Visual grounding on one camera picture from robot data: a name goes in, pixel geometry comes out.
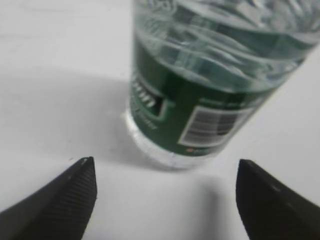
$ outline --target water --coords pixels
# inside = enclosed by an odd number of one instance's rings
[[[159,64],[186,82],[229,94],[261,94],[283,84],[317,46],[319,16],[318,0],[136,0],[135,45],[153,58],[146,65],[155,60],[153,68]],[[237,114],[241,120],[232,122],[224,138],[201,147],[215,147],[217,154],[253,112],[242,119]],[[208,158],[159,147],[141,132],[132,111],[127,118],[133,139],[158,162],[189,168]]]

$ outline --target plastic water bottle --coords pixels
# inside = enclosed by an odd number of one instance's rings
[[[203,163],[319,40],[319,0],[135,0],[132,138],[166,166]]]

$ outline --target white table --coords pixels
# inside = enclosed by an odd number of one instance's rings
[[[129,0],[0,0],[0,211],[84,156],[98,183],[84,240],[247,240],[240,158],[320,205],[319,49],[211,163],[170,173],[121,117],[131,39]]]

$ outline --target black object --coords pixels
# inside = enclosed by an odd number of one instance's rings
[[[96,199],[94,159],[80,159],[38,192],[0,213],[0,240],[80,240]]]
[[[320,208],[251,160],[239,163],[236,204],[251,240],[320,240]]]

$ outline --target barcode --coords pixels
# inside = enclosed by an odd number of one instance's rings
[[[251,112],[196,106],[178,143],[198,148],[219,145]]]

